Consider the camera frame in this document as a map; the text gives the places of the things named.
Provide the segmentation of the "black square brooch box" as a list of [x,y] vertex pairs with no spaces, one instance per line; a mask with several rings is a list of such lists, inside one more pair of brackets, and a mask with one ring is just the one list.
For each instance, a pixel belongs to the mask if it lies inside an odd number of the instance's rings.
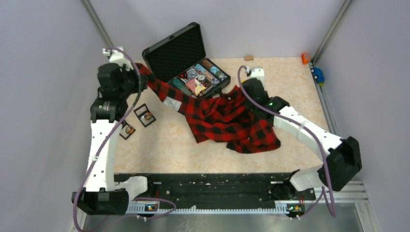
[[150,112],[149,108],[147,107],[145,103],[138,106],[136,109],[134,109],[133,112],[135,113],[136,117],[138,118],[138,120],[141,122],[141,124],[145,128],[156,121],[156,118]]

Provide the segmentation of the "red black plaid shirt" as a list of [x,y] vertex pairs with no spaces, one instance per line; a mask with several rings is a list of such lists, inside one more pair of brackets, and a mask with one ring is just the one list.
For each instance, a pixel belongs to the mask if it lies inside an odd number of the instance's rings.
[[243,154],[280,148],[272,124],[245,107],[246,97],[239,87],[221,97],[194,98],[156,78],[144,64],[136,66],[159,100],[185,117],[197,143],[226,143],[228,149]]

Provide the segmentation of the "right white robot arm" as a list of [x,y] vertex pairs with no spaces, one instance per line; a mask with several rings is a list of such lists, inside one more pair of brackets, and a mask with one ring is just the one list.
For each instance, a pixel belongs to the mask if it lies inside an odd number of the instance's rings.
[[323,161],[322,165],[291,175],[283,186],[287,198],[297,199],[304,190],[316,187],[341,191],[360,172],[360,146],[355,138],[334,135],[303,117],[281,97],[269,97],[257,78],[243,81],[241,90],[246,96],[245,106],[252,113],[292,135]]

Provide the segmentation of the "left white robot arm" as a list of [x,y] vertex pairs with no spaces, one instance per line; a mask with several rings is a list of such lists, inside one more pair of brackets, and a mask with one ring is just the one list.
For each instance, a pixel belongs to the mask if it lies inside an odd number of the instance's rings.
[[91,145],[85,179],[72,193],[75,209],[88,215],[124,215],[129,202],[139,195],[144,200],[155,194],[153,184],[145,177],[131,177],[116,185],[114,162],[120,132],[131,113],[127,98],[140,97],[147,78],[139,65],[106,63],[98,68],[97,98],[90,107]]

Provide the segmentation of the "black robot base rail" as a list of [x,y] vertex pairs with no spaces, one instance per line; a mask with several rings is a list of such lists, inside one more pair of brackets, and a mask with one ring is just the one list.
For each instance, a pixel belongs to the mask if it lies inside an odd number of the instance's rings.
[[172,201],[177,209],[274,209],[280,201],[316,200],[313,189],[293,190],[290,173],[144,174],[148,189],[139,197]]

